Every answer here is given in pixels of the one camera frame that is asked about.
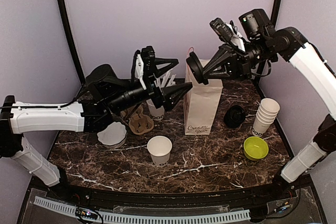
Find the black cup lid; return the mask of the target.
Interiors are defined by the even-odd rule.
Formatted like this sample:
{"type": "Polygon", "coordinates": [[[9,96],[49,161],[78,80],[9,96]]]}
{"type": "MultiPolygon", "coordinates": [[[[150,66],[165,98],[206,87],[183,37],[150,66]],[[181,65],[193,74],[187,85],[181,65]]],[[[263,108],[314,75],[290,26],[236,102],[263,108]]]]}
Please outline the black cup lid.
{"type": "Polygon", "coordinates": [[[208,80],[203,77],[203,66],[197,57],[195,52],[190,52],[189,57],[186,59],[186,63],[189,66],[194,78],[199,84],[208,84],[208,80]]]}

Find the white paper cup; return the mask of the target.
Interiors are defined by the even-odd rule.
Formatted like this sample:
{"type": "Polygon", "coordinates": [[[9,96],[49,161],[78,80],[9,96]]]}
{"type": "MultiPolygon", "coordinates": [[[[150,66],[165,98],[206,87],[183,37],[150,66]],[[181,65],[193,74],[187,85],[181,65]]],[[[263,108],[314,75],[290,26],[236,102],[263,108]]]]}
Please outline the white paper cup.
{"type": "Polygon", "coordinates": [[[165,136],[155,136],[147,143],[147,150],[157,167],[168,164],[172,147],[171,140],[165,136]]]}

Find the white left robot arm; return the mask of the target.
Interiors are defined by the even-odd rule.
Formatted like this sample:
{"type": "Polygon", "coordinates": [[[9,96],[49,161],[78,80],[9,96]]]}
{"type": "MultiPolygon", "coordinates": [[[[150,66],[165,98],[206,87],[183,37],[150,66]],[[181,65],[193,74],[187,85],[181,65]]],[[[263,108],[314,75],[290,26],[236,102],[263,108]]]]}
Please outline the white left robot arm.
{"type": "Polygon", "coordinates": [[[141,59],[137,56],[133,72],[139,79],[119,79],[109,64],[96,67],[86,77],[91,100],[75,97],[66,104],[27,104],[8,95],[1,106],[1,157],[9,157],[38,177],[63,201],[74,197],[65,171],[47,161],[24,137],[26,132],[72,131],[98,133],[113,123],[114,115],[152,100],[157,107],[172,110],[192,88],[187,82],[160,88],[157,77],[178,64],[176,59],[141,59]]]}

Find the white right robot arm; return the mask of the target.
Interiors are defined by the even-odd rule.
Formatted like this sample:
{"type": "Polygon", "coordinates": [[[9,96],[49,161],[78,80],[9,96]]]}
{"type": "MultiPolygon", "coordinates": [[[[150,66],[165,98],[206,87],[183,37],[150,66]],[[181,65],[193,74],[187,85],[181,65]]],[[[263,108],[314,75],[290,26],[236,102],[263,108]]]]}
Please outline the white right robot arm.
{"type": "Polygon", "coordinates": [[[316,135],[283,166],[279,180],[268,187],[269,197],[278,200],[287,193],[288,183],[335,152],[335,73],[316,46],[298,29],[276,29],[263,9],[244,13],[239,21],[246,38],[239,34],[234,24],[227,24],[219,17],[210,22],[223,44],[202,70],[200,82],[250,79],[257,75],[253,69],[258,64],[276,62],[281,57],[302,75],[327,110],[316,135]]]}

